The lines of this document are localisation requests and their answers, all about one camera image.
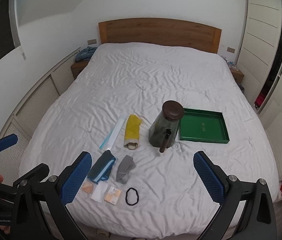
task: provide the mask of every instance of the brown pitcher lid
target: brown pitcher lid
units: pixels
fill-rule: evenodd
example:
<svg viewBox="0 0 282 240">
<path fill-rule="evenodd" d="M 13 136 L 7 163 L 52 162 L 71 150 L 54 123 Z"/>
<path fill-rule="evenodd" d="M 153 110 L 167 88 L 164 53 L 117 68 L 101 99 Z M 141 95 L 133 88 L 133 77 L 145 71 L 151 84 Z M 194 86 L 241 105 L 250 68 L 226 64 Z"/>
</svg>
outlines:
<svg viewBox="0 0 282 240">
<path fill-rule="evenodd" d="M 163 103 L 162 112 L 164 117 L 170 122 L 178 121 L 184 115 L 184 109 L 182 105 L 173 100 L 165 101 Z"/>
</svg>

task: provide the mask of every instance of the wall socket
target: wall socket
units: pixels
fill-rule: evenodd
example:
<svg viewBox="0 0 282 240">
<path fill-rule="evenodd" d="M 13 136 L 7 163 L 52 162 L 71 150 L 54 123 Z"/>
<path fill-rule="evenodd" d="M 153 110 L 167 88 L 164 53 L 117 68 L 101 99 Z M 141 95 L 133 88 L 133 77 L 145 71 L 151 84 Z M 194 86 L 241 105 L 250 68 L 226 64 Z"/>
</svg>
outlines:
<svg viewBox="0 0 282 240">
<path fill-rule="evenodd" d="M 231 53 L 234 53 L 236 50 L 233 49 L 233 48 L 228 47 L 227 51 L 228 51 L 228 52 L 231 52 Z"/>
<path fill-rule="evenodd" d="M 90 45 L 90 44 L 96 44 L 96 43 L 97 43 L 97 40 L 96 40 L 96 39 L 88 40 L 88 45 Z"/>
</svg>

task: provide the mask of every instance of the hand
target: hand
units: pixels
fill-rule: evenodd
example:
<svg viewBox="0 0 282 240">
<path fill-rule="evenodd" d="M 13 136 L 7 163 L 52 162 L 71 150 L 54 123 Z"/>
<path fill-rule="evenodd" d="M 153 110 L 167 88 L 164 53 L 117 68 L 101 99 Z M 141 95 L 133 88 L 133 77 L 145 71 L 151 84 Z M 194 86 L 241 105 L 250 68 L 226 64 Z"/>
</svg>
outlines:
<svg viewBox="0 0 282 240">
<path fill-rule="evenodd" d="M 0 174 L 0 183 L 3 182 L 3 176 Z M 10 233 L 10 226 L 0 226 L 0 229 L 4 231 L 5 234 L 9 234 Z"/>
</svg>

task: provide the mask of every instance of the green box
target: green box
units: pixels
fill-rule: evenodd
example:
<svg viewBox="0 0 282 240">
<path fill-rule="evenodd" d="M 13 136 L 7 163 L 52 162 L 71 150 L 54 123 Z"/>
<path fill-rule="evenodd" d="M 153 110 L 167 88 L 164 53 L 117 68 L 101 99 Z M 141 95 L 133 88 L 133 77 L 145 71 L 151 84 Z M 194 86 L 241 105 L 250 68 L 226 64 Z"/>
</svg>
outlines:
<svg viewBox="0 0 282 240">
<path fill-rule="evenodd" d="M 222 113 L 184 109 L 180 121 L 180 140 L 209 143 L 228 143 L 229 135 Z"/>
</svg>

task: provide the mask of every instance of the wooden nightstand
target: wooden nightstand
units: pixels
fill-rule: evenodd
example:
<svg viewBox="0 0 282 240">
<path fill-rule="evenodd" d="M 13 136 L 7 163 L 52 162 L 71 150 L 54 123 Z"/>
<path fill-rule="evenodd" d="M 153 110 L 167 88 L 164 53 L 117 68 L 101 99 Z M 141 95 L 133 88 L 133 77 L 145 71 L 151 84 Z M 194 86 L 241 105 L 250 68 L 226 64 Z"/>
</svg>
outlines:
<svg viewBox="0 0 282 240">
<path fill-rule="evenodd" d="M 74 76 L 74 79 L 78 77 L 78 75 L 81 73 L 81 71 L 88 65 L 89 60 L 79 61 L 75 62 L 71 66 L 72 74 Z"/>
<path fill-rule="evenodd" d="M 243 77 L 245 75 L 243 75 L 243 73 L 240 70 L 230 69 L 230 71 L 235 81 L 241 84 Z"/>
</svg>

